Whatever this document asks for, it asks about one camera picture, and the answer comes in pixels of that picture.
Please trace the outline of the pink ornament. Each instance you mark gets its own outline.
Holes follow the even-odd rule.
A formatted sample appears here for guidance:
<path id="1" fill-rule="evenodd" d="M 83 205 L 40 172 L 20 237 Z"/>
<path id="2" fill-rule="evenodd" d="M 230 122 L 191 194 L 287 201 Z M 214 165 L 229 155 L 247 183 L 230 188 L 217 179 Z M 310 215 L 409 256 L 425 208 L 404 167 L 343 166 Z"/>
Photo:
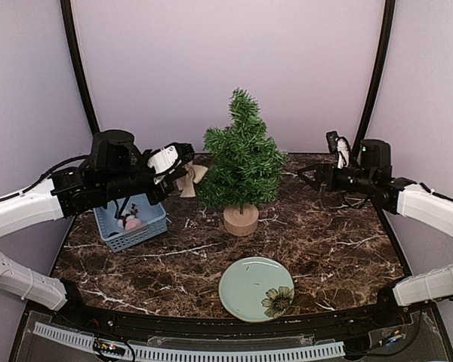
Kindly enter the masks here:
<path id="1" fill-rule="evenodd" d="M 132 230 L 141 225 L 141 221 L 138 219 L 130 219 L 125 224 L 125 230 Z"/>

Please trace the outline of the small green christmas tree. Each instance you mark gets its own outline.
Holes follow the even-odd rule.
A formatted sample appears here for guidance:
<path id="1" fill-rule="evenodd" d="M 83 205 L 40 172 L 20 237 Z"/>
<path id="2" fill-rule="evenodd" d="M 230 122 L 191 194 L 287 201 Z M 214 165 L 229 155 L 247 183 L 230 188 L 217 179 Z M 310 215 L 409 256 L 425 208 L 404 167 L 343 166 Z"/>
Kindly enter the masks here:
<path id="1" fill-rule="evenodd" d="M 196 191 L 204 206 L 223 211 L 227 232 L 244 237 L 257 229 L 257 205 L 277 199 L 287 158 L 267 135 L 260 107 L 246 90 L 233 91 L 229 113 L 230 125 L 210 127 L 204 134 L 214 163 Z"/>

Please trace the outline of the tan wooden ornaments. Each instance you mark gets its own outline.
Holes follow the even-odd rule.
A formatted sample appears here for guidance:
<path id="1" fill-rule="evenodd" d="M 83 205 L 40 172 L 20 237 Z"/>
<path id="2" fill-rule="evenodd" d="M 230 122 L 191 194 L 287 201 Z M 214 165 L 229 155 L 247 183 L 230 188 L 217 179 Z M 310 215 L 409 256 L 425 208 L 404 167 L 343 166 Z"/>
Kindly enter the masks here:
<path id="1" fill-rule="evenodd" d="M 194 164 L 192 161 L 184 166 L 186 174 L 176 180 L 177 188 L 180 191 L 181 198 L 194 198 L 196 196 L 195 184 L 198 184 L 208 168 L 202 165 Z"/>

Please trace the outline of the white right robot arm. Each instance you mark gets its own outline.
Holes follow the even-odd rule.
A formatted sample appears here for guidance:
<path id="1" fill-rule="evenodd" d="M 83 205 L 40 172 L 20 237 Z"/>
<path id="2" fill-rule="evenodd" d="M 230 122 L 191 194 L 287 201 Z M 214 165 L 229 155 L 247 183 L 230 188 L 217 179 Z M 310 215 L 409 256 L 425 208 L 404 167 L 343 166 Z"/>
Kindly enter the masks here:
<path id="1" fill-rule="evenodd" d="M 353 192 L 364 195 L 391 214 L 415 219 L 453 238 L 453 200 L 424 183 L 392 176 L 390 144 L 362 140 L 360 159 L 350 154 L 347 140 L 336 132 L 326 136 L 334 164 L 320 163 L 301 168 L 297 175 L 312 189 Z M 408 276 L 380 290 L 382 300 L 370 311 L 377 327 L 386 327 L 399 315 L 399 307 L 439 299 L 453 299 L 453 263 L 429 272 Z"/>

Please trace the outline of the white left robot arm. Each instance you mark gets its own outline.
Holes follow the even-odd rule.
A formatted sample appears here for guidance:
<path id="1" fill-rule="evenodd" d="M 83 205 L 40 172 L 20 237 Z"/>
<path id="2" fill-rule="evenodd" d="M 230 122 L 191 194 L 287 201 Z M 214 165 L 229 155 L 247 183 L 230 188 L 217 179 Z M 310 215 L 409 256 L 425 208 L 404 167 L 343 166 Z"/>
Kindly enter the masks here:
<path id="1" fill-rule="evenodd" d="M 51 167 L 25 189 L 0 198 L 0 238 L 31 225 L 78 216 L 111 201 L 145 195 L 151 205 L 165 200 L 173 182 L 186 175 L 194 159 L 190 143 L 170 143 L 141 152 L 134 135 L 106 130 L 93 136 L 89 155 L 69 158 Z M 0 290 L 52 311 L 76 329 L 91 323 L 91 311 L 80 302 L 73 282 L 50 278 L 0 252 Z"/>

